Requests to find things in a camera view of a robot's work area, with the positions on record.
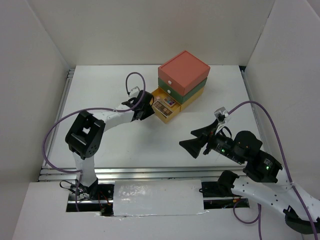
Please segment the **brown eyeshadow palette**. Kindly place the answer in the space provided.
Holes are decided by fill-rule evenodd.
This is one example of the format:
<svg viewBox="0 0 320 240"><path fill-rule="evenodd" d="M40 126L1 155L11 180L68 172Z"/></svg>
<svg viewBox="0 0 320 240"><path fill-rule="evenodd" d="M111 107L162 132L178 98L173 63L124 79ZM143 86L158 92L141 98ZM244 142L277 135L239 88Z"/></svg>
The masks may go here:
<svg viewBox="0 0 320 240"><path fill-rule="evenodd" d="M168 108L168 106L161 100L157 100L153 107L160 112L165 118L168 118L173 112Z"/></svg>

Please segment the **yellow drawer box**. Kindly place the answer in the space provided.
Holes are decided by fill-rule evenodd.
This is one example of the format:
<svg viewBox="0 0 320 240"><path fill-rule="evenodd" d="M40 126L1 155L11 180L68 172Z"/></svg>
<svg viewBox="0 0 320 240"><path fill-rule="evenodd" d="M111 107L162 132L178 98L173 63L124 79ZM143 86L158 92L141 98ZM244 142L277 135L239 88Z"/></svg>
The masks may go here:
<svg viewBox="0 0 320 240"><path fill-rule="evenodd" d="M175 116L177 116L181 111L185 110L190 104L192 104L196 99L198 99L204 92L204 87L202 87L196 94L194 94L190 99L188 99L185 103L183 104L179 104L176 100L176 104L173 106L173 107L169 107L167 105L167 107L172 111L172 114L168 117L168 118L165 118L159 111L157 111L153 105L152 105L152 108L155 112L155 115L161 120L163 121L165 124L167 124L170 120L172 120ZM157 100L160 100L164 103L164 98L168 98L169 95L166 94L160 87L158 87L156 90L154 90L152 93L151 93L154 97L154 103L157 101Z"/></svg>

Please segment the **colourful square eyeshadow palette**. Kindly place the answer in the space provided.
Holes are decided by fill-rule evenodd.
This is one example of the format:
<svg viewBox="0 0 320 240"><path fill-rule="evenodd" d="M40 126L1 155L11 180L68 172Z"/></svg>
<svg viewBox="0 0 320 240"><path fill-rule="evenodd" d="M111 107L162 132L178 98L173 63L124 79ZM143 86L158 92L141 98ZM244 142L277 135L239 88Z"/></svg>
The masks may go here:
<svg viewBox="0 0 320 240"><path fill-rule="evenodd" d="M172 108L176 104L176 101L172 98L169 98L169 97L164 98L163 101L170 108Z"/></svg>

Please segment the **green drawer box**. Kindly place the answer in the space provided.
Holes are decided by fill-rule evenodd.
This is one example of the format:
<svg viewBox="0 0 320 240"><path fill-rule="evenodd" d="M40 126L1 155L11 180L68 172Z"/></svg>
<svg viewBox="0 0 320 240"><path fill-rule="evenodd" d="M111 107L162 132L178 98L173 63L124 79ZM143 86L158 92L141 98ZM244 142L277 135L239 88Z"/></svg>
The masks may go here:
<svg viewBox="0 0 320 240"><path fill-rule="evenodd" d="M180 95L176 90L174 90L171 86L167 85L160 78L158 78L158 86L169 96L175 99L179 104L184 104L188 99L190 99L194 94L196 94L201 88L203 88L206 85L207 79L208 78L205 78L202 82L200 82L197 86L195 86L185 95Z"/></svg>

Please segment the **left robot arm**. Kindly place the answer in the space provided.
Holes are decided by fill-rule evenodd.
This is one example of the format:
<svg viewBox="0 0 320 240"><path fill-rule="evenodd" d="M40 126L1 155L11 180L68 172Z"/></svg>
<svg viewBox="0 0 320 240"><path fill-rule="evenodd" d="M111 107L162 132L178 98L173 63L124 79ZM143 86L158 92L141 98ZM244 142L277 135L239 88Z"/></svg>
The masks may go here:
<svg viewBox="0 0 320 240"><path fill-rule="evenodd" d="M65 137L72 152L76 174L76 185L86 199L91 200L98 194L98 178L95 173L94 155L97 153L104 132L120 124L144 120L155 112L152 108L154 96L138 87L129 93L129 99L112 110L98 113L81 111Z"/></svg>

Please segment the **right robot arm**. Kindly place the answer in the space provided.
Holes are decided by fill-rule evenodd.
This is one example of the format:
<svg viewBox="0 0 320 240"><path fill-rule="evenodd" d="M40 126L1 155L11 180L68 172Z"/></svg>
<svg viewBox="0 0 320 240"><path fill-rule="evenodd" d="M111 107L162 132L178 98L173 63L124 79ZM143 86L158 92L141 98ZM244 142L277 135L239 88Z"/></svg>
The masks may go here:
<svg viewBox="0 0 320 240"><path fill-rule="evenodd" d="M193 139L183 140L179 145L193 158L211 151L242 165L244 177L225 170L215 187L205 185L201 192L214 190L223 196L238 195L251 199L270 210L280 213L294 231L311 235L320 232L320 201L297 184L290 182L282 164L272 155L261 150L262 142L247 130L240 131L234 138L223 133L218 120L191 131Z"/></svg>

